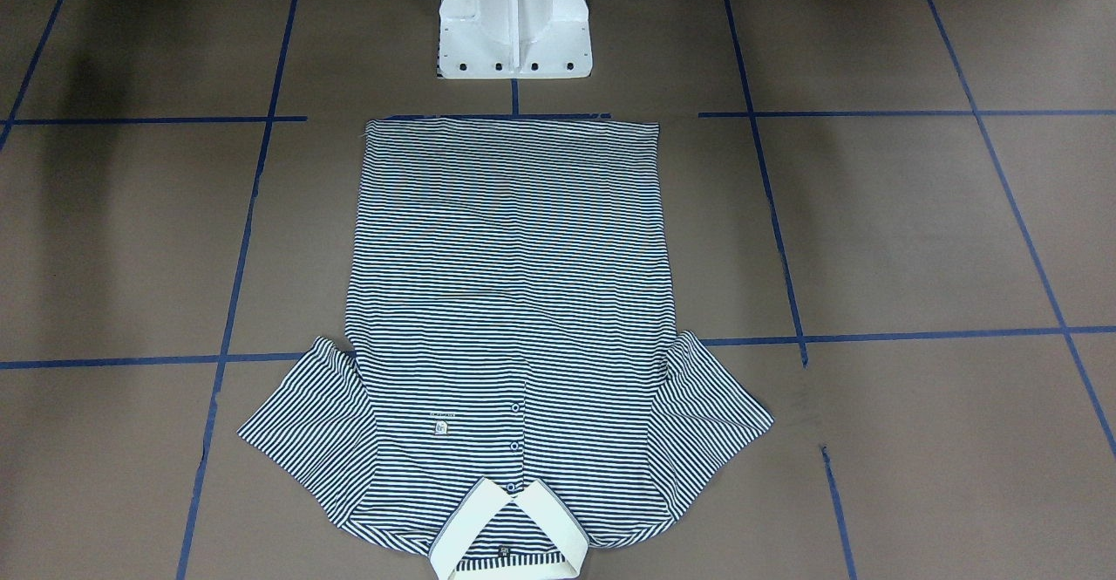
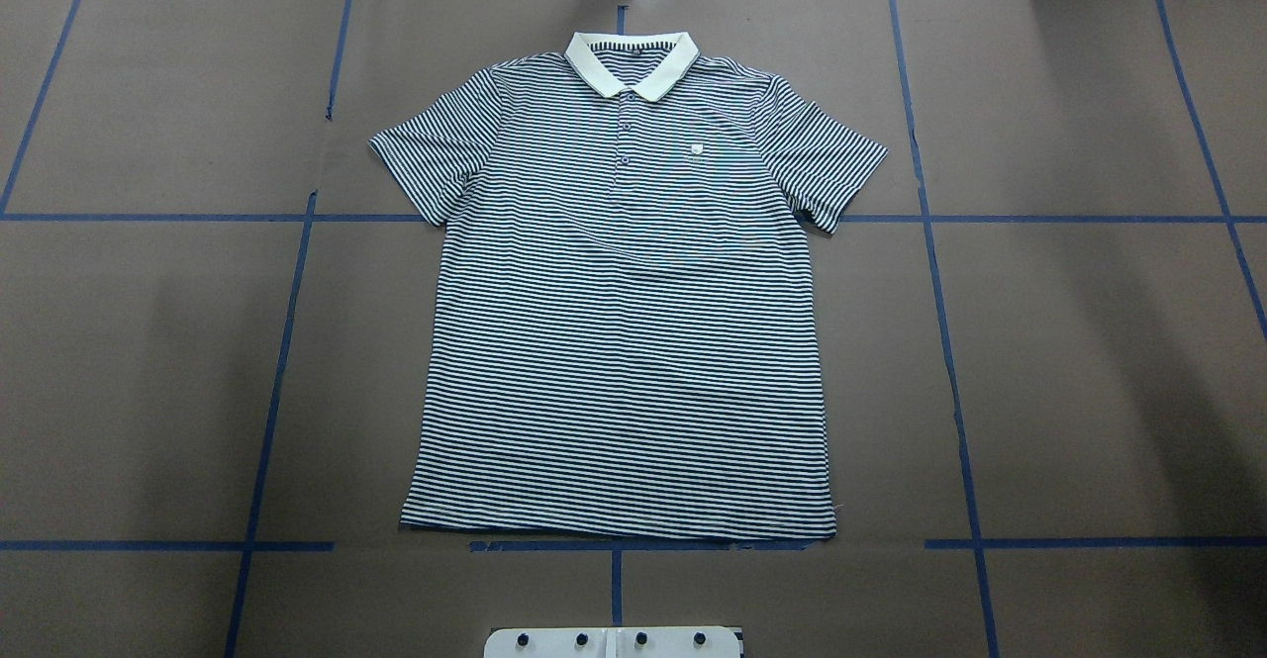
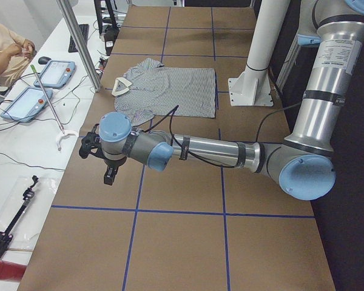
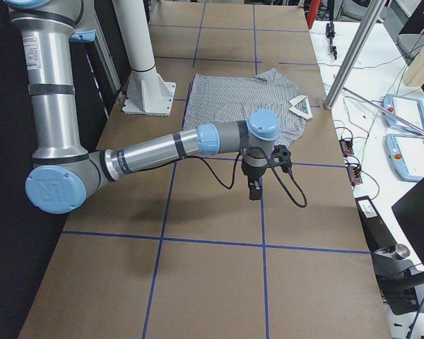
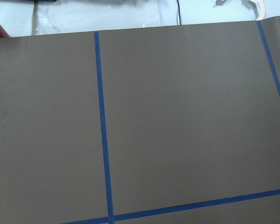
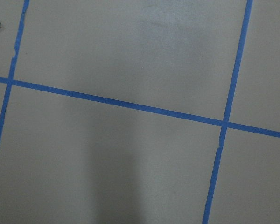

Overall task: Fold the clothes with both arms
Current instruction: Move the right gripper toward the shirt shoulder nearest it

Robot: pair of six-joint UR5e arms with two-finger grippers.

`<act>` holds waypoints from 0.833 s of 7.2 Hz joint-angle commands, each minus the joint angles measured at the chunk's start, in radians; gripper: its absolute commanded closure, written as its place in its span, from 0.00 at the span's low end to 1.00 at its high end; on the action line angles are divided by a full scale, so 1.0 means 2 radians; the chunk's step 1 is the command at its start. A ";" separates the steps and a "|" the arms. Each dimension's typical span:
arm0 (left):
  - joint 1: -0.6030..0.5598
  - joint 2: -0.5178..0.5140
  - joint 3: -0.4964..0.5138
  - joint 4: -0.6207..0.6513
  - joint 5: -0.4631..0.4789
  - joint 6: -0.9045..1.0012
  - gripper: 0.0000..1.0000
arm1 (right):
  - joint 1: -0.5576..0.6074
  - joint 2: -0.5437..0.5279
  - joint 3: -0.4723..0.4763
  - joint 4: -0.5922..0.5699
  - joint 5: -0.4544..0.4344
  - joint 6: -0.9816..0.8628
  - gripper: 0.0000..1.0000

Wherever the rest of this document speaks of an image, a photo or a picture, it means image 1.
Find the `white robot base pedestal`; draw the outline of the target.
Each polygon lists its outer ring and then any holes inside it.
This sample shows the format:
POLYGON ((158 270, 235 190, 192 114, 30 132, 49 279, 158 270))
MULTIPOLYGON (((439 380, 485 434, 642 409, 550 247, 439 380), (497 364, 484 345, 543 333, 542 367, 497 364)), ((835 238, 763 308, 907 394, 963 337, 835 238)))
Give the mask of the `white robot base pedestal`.
POLYGON ((446 79, 570 79, 594 68, 589 0, 439 0, 446 79))

